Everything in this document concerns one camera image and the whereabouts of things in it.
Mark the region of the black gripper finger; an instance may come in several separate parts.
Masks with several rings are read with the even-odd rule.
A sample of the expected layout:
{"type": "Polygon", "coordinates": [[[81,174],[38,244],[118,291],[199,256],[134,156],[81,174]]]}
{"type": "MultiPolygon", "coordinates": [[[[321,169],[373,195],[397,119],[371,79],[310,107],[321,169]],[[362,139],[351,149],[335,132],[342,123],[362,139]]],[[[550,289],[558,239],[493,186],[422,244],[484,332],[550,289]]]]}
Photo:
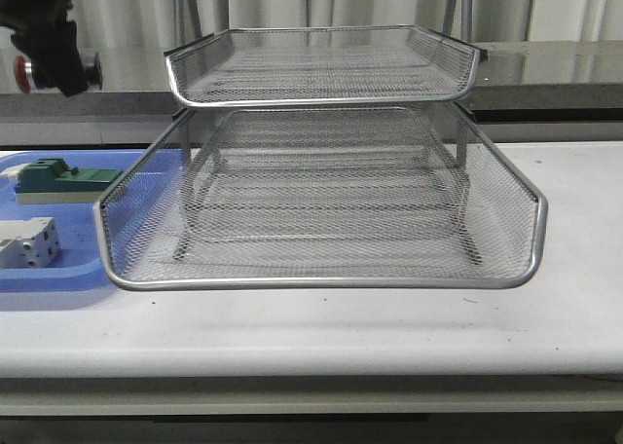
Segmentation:
{"type": "Polygon", "coordinates": [[[1,0],[1,25],[12,31],[13,45],[66,96],[88,89],[71,8],[71,0],[1,0]]]}

